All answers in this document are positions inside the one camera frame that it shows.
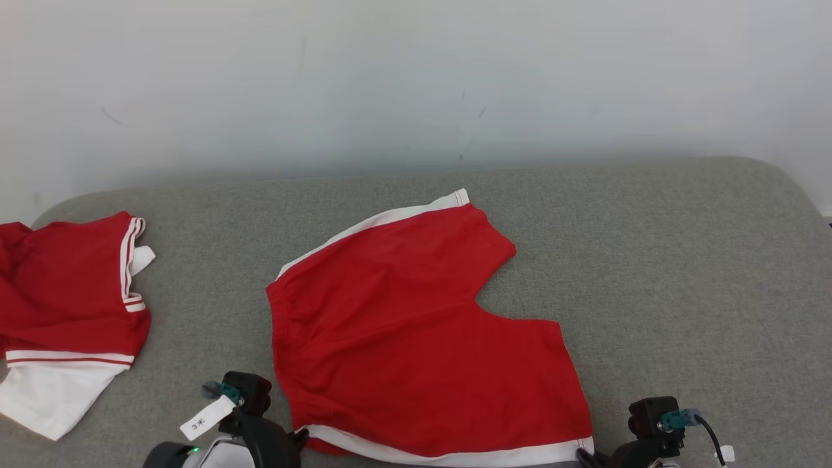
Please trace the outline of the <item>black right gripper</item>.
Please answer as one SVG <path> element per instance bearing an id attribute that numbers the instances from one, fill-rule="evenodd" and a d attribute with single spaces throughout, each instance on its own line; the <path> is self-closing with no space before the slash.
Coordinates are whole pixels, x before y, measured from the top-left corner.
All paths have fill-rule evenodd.
<path id="1" fill-rule="evenodd" d="M 612 455 L 579 448 L 575 456 L 580 468 L 681 468 L 672 460 L 683 448 L 683 438 L 653 437 L 620 445 Z"/>

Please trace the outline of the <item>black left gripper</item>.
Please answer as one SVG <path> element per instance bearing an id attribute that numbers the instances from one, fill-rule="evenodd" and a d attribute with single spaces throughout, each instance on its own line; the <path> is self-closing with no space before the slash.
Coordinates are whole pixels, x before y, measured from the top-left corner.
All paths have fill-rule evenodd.
<path id="1" fill-rule="evenodd" d="M 223 418 L 219 432 L 241 438 L 253 460 L 253 468 L 302 468 L 300 453 L 309 441 L 309 430 L 288 432 L 262 417 L 234 409 Z"/>

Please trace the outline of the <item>red shorts with white trim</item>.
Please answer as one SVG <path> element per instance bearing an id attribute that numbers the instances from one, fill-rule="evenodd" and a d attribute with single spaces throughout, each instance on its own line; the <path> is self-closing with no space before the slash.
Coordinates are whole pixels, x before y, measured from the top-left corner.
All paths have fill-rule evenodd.
<path id="1" fill-rule="evenodd" d="M 476 302 L 514 255 L 460 189 L 369 217 L 283 266 L 266 288 L 274 373 L 308 447 L 442 468 L 594 452 L 559 323 Z"/>

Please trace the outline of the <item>red and white t-shirt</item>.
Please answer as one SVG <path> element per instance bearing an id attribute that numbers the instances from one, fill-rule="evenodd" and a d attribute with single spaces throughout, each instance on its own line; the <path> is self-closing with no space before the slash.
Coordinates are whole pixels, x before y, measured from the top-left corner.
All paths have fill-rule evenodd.
<path id="1" fill-rule="evenodd" d="M 131 290 L 155 260 L 120 211 L 33 230 L 0 224 L 0 415 L 56 441 L 142 351 L 151 313 Z"/>

